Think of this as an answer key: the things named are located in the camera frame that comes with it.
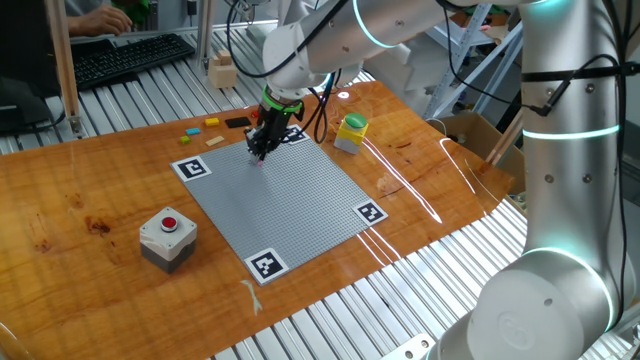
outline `cardboard box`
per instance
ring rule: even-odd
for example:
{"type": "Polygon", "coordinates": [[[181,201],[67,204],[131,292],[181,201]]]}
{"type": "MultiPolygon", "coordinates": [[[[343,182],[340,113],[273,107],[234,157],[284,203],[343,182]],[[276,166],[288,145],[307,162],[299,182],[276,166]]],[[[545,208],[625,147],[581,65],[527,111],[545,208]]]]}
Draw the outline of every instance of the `cardboard box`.
{"type": "MultiPolygon", "coordinates": [[[[464,115],[453,116],[441,119],[447,126],[447,136],[453,135],[458,137],[460,145],[471,150],[481,159],[486,159],[493,150],[502,134],[489,123],[485,118],[476,113],[467,113],[464,115]]],[[[441,133],[442,126],[437,123],[430,123],[441,133]]],[[[498,168],[516,179],[515,185],[509,191],[509,194],[516,195],[525,191],[525,166],[524,154],[515,146],[511,147],[511,151],[505,155],[504,160],[498,168]]]]}

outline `gray lego baseplate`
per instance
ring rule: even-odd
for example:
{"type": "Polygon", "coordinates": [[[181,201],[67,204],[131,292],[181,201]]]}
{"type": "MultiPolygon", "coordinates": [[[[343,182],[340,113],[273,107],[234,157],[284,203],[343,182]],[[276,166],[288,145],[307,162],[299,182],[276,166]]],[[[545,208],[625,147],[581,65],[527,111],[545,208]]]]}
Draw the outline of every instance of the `gray lego baseplate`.
{"type": "Polygon", "coordinates": [[[280,146],[262,167],[250,163],[244,142],[172,166],[260,285],[364,231],[366,216],[378,214],[370,206],[356,214],[371,200],[313,141],[280,146]]]}

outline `black keyboard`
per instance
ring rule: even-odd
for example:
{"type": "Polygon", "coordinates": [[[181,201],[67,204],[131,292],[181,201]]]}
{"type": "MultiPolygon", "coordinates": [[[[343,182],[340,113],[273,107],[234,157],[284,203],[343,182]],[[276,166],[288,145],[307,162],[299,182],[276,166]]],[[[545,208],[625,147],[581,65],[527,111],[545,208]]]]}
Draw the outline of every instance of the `black keyboard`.
{"type": "Polygon", "coordinates": [[[105,80],[142,71],[195,52],[176,34],[166,34],[106,51],[74,57],[73,67],[78,90],[86,90],[105,80]]]}

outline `emergency stop button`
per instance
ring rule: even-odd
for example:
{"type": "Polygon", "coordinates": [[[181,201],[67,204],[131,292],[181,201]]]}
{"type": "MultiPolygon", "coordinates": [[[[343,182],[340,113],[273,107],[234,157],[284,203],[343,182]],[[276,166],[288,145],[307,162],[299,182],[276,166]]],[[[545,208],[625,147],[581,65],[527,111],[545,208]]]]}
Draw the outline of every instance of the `emergency stop button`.
{"type": "Polygon", "coordinates": [[[176,218],[174,217],[167,216],[166,218],[162,219],[160,226],[162,227],[162,231],[171,233],[176,231],[176,229],[178,228],[178,220],[176,220],[176,218]]]}

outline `wood grain surface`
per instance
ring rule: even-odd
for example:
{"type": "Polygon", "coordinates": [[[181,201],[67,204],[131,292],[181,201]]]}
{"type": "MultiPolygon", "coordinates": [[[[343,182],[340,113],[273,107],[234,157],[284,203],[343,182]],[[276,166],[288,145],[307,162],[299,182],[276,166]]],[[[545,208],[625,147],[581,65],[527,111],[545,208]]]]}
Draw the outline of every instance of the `wood grain surface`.
{"type": "MultiPolygon", "coordinates": [[[[253,110],[217,114],[216,127],[200,117],[0,157],[0,323],[33,358],[205,359],[483,217],[512,183],[380,83],[356,84],[332,98],[321,146],[390,217],[259,287],[169,166],[244,141],[223,120],[253,110]],[[350,112],[371,124],[355,156],[332,145],[350,112]],[[180,144],[193,127],[202,134],[180,144]],[[138,227],[165,206],[199,228],[173,275],[140,255],[138,227]]],[[[22,348],[0,334],[5,349],[22,348]]]]}

